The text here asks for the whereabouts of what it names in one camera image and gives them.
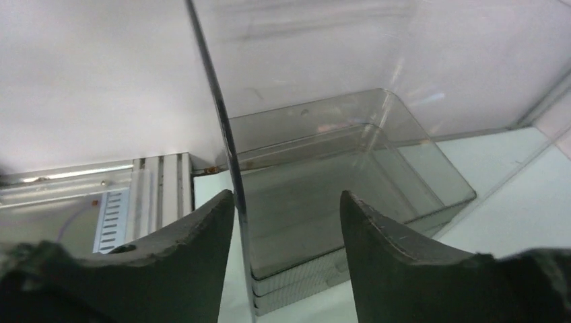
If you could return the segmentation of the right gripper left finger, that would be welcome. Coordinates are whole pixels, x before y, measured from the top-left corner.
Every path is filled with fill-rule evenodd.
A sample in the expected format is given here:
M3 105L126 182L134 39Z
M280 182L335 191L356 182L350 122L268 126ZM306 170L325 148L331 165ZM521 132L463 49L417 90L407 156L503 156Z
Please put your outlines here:
M1 245L2 322L217 322L234 226L223 190L189 215L112 249Z

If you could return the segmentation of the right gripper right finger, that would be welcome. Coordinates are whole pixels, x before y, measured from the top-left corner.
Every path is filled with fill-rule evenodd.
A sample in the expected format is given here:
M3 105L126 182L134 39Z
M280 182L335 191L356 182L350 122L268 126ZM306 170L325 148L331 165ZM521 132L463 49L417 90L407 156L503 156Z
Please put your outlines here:
M345 190L340 220L359 322L569 322L570 251L496 258L426 237Z

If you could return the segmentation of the clear acrylic bin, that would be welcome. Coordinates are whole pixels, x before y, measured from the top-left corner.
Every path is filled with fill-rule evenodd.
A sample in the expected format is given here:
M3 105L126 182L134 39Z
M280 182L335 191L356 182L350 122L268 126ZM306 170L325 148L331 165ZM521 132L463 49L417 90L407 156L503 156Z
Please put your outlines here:
M570 247L569 1L190 1L238 212L222 322L355 322L339 197Z

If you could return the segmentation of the aluminium frame rail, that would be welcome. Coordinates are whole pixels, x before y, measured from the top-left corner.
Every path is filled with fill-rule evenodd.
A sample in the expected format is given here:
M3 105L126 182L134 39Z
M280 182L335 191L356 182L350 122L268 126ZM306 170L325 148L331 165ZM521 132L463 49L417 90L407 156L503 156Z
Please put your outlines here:
M1 177L1 241L105 254L193 210L187 153Z

